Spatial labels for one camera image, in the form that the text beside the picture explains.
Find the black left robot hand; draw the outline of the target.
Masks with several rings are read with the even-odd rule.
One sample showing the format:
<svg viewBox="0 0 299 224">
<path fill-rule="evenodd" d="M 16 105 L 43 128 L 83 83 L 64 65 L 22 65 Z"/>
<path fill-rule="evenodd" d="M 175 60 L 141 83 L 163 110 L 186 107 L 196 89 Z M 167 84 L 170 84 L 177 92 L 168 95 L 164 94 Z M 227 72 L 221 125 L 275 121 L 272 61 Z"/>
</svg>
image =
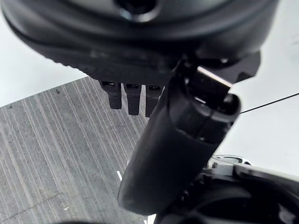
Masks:
<svg viewBox="0 0 299 224">
<path fill-rule="evenodd" d="M 149 121 L 123 175 L 121 207 L 169 207 L 202 171 L 241 110 L 232 85 L 254 77 L 276 0 L 3 0 L 14 34 L 99 81 L 110 107 Z"/>
</svg>

